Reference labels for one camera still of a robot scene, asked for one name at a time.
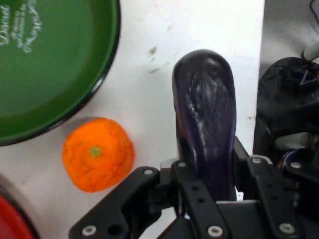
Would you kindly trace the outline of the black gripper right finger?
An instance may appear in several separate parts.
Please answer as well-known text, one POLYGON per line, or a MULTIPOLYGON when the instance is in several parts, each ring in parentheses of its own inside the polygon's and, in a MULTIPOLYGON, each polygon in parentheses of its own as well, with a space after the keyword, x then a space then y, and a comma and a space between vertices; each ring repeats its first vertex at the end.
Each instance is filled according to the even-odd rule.
POLYGON ((319 171, 292 160, 282 169, 260 155, 248 155, 235 138, 235 185, 257 206, 261 221, 253 229, 268 239, 319 237, 319 171))

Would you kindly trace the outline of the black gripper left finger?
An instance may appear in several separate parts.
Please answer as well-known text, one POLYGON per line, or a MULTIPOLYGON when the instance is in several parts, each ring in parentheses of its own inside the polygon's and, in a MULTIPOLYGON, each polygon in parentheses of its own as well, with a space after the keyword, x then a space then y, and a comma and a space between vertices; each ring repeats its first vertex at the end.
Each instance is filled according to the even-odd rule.
POLYGON ((230 239, 232 232, 192 167, 139 167, 69 230, 71 239, 138 239, 164 209, 175 220, 162 239, 230 239))

